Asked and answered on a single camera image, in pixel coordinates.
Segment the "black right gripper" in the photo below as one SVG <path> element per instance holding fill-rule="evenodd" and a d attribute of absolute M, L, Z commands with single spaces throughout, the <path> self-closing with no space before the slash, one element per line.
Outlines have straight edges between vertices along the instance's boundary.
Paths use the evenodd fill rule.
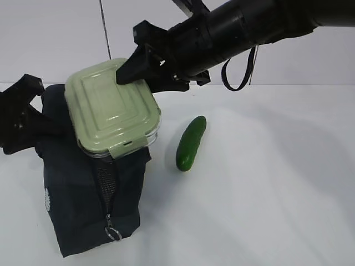
<path fill-rule="evenodd" d="M 144 79 L 153 94 L 186 92 L 190 89 L 188 81 L 196 81 L 199 86 L 209 83 L 209 71 L 195 65 L 204 58 L 204 34 L 202 20 L 186 20 L 169 30 L 140 22 L 133 28 L 138 47 L 116 71 L 116 83 L 125 85 Z"/>

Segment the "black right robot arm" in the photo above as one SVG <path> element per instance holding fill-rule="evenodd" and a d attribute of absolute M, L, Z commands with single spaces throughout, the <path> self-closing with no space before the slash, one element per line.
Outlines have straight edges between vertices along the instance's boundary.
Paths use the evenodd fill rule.
<path fill-rule="evenodd" d="M 312 33 L 318 27 L 353 27 L 353 1 L 227 1 L 209 10 L 202 1 L 176 1 L 187 19 L 165 30 L 147 21 L 133 28 L 136 49 L 116 71 L 119 85 L 145 80 L 153 93 L 210 82 L 209 70 L 249 52 L 246 86 L 259 45 Z"/>

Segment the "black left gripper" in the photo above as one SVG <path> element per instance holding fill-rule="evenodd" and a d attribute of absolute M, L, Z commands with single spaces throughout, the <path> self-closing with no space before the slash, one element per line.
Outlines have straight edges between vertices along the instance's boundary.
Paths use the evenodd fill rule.
<path fill-rule="evenodd" d="M 75 138 L 66 102 L 43 105 L 44 113 L 31 105 L 43 93 L 42 80 L 29 74 L 1 92 L 1 148 L 5 154 L 28 149 L 44 137 Z"/>

